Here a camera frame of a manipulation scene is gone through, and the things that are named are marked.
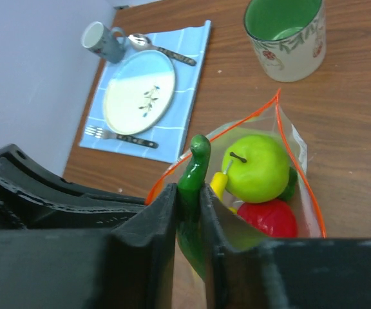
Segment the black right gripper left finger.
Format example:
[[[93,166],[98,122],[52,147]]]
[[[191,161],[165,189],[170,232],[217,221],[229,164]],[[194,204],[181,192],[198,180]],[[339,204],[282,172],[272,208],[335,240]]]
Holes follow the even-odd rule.
[[[0,308],[171,308],[176,186],[111,229],[0,230]]]

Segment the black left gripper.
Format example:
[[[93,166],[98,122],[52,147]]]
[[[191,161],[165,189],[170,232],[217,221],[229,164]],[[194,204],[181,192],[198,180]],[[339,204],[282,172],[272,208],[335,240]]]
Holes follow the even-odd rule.
[[[67,182],[15,144],[0,149],[0,230],[113,228],[144,207],[142,198]]]

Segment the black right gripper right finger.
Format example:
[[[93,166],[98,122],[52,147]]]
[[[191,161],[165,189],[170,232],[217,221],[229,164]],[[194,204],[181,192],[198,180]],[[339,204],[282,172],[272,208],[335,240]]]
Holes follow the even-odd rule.
[[[371,238],[263,238],[200,191],[208,308],[371,308]]]

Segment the red pomegranate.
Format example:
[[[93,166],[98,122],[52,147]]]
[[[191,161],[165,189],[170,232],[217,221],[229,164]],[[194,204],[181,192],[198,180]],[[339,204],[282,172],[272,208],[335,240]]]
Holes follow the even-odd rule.
[[[274,199],[263,203],[243,203],[237,215],[264,234],[275,238],[296,238],[298,224],[289,205]]]

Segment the green chili pepper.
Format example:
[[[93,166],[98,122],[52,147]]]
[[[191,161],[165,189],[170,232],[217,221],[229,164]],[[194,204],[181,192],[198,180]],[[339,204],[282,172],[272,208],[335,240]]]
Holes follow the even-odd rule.
[[[180,177],[177,189],[179,219],[176,226],[178,246],[201,279],[205,278],[204,248],[200,233],[200,190],[211,156],[211,143],[204,135],[191,139],[191,159]]]

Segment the yellow banana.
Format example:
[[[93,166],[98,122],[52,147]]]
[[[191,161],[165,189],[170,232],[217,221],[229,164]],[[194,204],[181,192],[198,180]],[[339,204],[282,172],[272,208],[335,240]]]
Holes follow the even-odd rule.
[[[224,191],[227,187],[227,182],[228,182],[228,179],[229,179],[227,173],[228,173],[232,164],[233,164],[233,161],[231,160],[227,164],[224,171],[215,173],[212,180],[211,180],[211,183],[210,183],[210,186],[211,186],[213,192],[216,194],[217,198],[220,201],[223,201]]]

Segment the green apple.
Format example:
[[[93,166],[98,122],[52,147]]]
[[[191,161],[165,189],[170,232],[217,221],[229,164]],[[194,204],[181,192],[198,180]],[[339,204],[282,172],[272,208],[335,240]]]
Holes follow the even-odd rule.
[[[263,203],[277,198],[287,187],[290,159],[271,136],[247,135],[225,150],[225,169],[230,194],[244,202]]]

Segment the clear orange-trimmed zip bag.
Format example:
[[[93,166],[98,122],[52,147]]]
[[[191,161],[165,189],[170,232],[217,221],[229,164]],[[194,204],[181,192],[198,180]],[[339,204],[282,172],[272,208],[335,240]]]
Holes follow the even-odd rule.
[[[298,182],[295,186],[294,196],[289,201],[286,201],[297,220],[298,236],[296,238],[325,237],[326,231],[321,211],[306,177],[307,145],[298,134],[294,125],[283,113],[279,103],[279,96],[273,97],[266,105],[262,106],[245,119],[225,124],[207,136],[207,139],[211,143],[211,156],[204,186],[210,186],[214,174],[223,171],[222,160],[225,150],[235,141],[247,135],[267,135],[276,139],[285,149],[290,159],[290,166],[295,168],[298,172]],[[152,203],[169,184],[175,184],[175,186],[177,186],[190,159],[191,151],[189,148],[188,152],[182,155],[175,164],[171,165],[154,185],[147,197],[147,203]],[[237,215],[237,210],[245,203],[244,201],[236,198],[225,189],[223,201],[221,201],[221,203],[226,209],[246,222]],[[177,226],[179,219],[177,197],[175,212]],[[264,234],[258,229],[256,230],[263,238],[275,238]],[[201,209],[200,233],[204,248]],[[177,236],[173,270],[174,278],[171,308],[208,308],[206,302],[205,278],[201,279],[189,264],[178,246]]]

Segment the green bell pepper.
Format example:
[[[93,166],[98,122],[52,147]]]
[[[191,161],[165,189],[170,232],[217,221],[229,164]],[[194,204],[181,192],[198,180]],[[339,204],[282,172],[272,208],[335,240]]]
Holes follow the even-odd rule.
[[[298,182],[298,172],[295,168],[289,168],[289,182],[285,188],[285,190],[278,196],[278,199],[283,201],[289,201],[295,192],[295,186]]]

